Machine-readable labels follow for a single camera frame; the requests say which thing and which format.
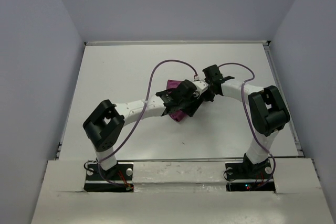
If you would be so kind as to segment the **purple cloth napkin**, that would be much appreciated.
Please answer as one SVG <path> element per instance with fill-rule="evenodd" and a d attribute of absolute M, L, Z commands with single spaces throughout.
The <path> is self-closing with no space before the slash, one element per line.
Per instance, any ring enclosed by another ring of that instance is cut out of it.
<path fill-rule="evenodd" d="M 175 89 L 178 87 L 178 85 L 181 83 L 181 81 L 178 80 L 168 80 L 166 84 L 167 89 Z M 181 111 L 178 110 L 172 114 L 170 114 L 170 118 L 173 119 L 175 122 L 182 121 L 187 115 Z"/>

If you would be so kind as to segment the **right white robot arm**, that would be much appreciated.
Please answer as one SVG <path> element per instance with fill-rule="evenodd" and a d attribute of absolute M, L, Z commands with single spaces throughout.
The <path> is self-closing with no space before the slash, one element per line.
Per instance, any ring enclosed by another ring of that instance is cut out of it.
<path fill-rule="evenodd" d="M 248 178 L 253 178 L 261 171 L 260 164 L 265 162 L 270 154 L 270 148 L 290 120 L 285 102 L 276 86 L 259 87 L 249 85 L 255 74 L 251 69 L 252 77 L 239 81 L 234 77 L 224 77 L 218 65 L 203 69 L 205 82 L 208 83 L 211 97 L 221 95 L 240 101 L 253 135 L 253 140 L 242 164 L 241 171 Z"/>

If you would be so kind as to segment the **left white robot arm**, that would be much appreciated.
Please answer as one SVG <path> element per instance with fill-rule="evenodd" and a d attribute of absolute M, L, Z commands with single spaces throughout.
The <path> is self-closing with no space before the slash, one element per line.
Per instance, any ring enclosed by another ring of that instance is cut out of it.
<path fill-rule="evenodd" d="M 104 179 L 116 174 L 117 160 L 113 149 L 124 126 L 138 125 L 141 119 L 187 111 L 207 91 L 203 80 L 182 81 L 176 88 L 157 92 L 145 100 L 113 104 L 104 100 L 83 123 L 83 129 L 94 146 L 98 173 Z"/>

